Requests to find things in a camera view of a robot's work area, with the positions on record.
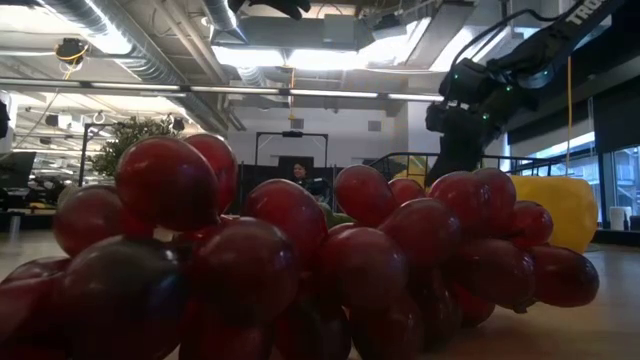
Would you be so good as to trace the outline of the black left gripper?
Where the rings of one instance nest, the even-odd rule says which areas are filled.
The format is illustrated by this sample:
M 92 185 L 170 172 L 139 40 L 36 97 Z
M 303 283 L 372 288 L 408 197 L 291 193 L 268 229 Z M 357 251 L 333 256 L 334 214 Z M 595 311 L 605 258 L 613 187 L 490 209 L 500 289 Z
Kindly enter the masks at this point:
M 304 13 L 311 9 L 309 0 L 227 0 L 227 4 L 233 13 L 237 13 L 243 6 L 268 6 L 276 8 L 294 20 L 300 20 Z

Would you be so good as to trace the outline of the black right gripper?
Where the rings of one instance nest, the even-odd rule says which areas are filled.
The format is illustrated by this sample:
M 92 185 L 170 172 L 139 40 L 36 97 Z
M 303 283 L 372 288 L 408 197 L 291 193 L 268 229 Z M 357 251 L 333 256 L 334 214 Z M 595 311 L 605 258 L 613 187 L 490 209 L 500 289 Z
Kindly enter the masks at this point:
M 443 144 L 425 177 L 432 186 L 455 171 L 474 171 L 483 148 L 497 139 L 510 116 L 510 86 L 494 79 L 487 68 L 468 58 L 455 64 L 440 84 L 443 96 L 427 108 L 426 128 L 474 144 Z

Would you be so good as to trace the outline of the yellow bell pepper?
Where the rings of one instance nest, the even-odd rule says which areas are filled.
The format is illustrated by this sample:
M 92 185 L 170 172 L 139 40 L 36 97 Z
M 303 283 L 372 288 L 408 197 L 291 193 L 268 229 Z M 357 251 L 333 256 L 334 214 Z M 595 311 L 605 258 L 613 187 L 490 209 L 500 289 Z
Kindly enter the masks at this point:
M 543 206 L 553 220 L 549 243 L 584 254 L 598 229 L 598 205 L 590 184 L 565 176 L 516 176 L 517 199 Z

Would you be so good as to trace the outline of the red grape bunch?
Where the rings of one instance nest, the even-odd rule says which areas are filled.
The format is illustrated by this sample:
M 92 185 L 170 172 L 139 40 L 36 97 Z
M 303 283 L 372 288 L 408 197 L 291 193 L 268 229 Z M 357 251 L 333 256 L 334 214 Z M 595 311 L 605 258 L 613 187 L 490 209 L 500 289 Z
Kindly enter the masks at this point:
M 0 280 L 0 360 L 419 360 L 497 308 L 581 307 L 599 289 L 497 168 L 422 188 L 346 167 L 331 209 L 355 222 L 331 229 L 285 179 L 227 216 L 237 175 L 220 137 L 156 136 L 113 185 L 64 190 L 62 255 Z

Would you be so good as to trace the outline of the long ceiling light bar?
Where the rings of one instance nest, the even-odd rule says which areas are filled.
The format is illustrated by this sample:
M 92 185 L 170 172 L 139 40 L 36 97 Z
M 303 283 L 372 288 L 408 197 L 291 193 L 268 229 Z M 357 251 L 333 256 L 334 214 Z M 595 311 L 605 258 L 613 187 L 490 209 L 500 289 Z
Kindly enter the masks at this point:
M 429 93 L 384 93 L 348 90 L 318 90 L 303 88 L 269 88 L 269 87 L 237 87 L 237 86 L 200 86 L 173 84 L 145 84 L 123 82 L 96 82 L 85 80 L 55 80 L 39 78 L 0 77 L 0 86 L 31 87 L 96 91 L 129 91 L 159 94 L 211 93 L 233 95 L 267 95 L 293 97 L 326 97 L 365 100 L 391 100 L 408 102 L 441 101 L 442 96 Z

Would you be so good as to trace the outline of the black gantry stand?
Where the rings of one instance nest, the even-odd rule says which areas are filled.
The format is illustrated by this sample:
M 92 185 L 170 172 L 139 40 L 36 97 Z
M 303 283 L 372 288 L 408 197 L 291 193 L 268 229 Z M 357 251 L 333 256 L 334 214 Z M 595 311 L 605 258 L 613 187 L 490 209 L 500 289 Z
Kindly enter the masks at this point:
M 303 137 L 320 137 L 324 139 L 324 167 L 328 167 L 328 145 L 329 145 L 329 135 L 323 133 L 305 133 L 297 130 L 287 130 L 281 132 L 271 132 L 271 131 L 258 131 L 255 133 L 255 145 L 254 145 L 254 166 L 257 166 L 259 163 L 259 140 L 263 135 L 269 136 L 280 136 L 283 138 L 303 138 Z

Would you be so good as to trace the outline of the dark green avocado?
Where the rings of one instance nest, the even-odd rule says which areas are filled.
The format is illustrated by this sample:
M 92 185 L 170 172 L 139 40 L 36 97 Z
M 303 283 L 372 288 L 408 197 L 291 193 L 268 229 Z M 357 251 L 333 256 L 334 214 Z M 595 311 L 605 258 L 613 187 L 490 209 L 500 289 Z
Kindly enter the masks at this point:
M 344 213 L 334 213 L 331 207 L 325 203 L 319 203 L 320 208 L 323 210 L 327 228 L 331 229 L 335 226 L 344 224 L 344 223 L 354 223 L 355 220 L 351 218 L 349 215 Z

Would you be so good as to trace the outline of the person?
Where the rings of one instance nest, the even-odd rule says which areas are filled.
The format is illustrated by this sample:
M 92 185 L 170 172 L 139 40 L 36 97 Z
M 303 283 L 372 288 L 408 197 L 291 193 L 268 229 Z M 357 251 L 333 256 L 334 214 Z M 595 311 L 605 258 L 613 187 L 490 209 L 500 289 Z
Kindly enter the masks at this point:
M 328 204 L 330 200 L 330 186 L 324 178 L 311 177 L 307 168 L 301 163 L 293 165 L 294 182 L 310 193 L 317 202 Z

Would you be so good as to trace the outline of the black room partition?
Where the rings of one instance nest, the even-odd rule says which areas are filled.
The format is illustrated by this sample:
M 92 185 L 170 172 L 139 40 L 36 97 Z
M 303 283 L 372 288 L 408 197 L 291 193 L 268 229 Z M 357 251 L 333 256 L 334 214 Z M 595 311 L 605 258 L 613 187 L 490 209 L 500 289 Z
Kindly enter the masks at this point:
M 238 166 L 237 193 L 236 199 L 242 202 L 251 190 L 257 185 L 272 179 L 285 179 L 294 182 L 293 165 L 301 163 L 300 161 L 293 163 L 285 163 L 281 166 L 265 166 L 265 165 L 249 165 L 242 163 Z M 307 171 L 311 177 L 324 178 L 330 186 L 330 200 L 333 198 L 333 186 L 337 175 L 343 170 L 343 167 L 309 167 Z

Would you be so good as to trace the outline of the white paper roll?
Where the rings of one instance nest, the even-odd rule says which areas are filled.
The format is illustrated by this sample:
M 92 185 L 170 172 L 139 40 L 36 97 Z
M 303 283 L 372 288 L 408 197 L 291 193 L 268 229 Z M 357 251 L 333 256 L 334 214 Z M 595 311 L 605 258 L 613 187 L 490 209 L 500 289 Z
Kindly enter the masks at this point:
M 628 231 L 630 227 L 630 207 L 613 206 L 609 209 L 610 228 L 615 231 Z

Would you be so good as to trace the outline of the potted green plant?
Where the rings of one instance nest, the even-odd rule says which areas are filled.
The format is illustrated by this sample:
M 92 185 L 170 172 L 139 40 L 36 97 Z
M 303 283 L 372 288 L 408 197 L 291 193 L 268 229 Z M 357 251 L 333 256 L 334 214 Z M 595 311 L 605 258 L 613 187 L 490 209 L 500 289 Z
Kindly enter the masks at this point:
M 112 129 L 113 136 L 107 140 L 96 155 L 88 158 L 92 169 L 99 175 L 113 177 L 122 154 L 134 143 L 147 137 L 178 137 L 179 131 L 172 128 L 170 120 L 135 117 L 118 122 Z

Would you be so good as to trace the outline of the dark computer monitor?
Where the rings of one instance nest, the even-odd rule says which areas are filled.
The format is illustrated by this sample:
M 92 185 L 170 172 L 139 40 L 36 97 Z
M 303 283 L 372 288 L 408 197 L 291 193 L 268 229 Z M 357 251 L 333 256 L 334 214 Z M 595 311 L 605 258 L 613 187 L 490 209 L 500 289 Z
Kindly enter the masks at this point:
M 0 188 L 26 188 L 35 152 L 0 153 Z

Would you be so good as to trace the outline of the silver ventilation duct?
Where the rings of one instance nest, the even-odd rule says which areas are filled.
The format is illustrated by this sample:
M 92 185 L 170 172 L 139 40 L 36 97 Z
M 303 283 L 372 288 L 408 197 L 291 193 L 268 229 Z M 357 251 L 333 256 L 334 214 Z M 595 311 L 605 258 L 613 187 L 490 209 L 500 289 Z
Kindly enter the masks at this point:
M 93 47 L 144 83 L 183 85 L 186 78 L 117 0 L 35 0 L 76 27 Z

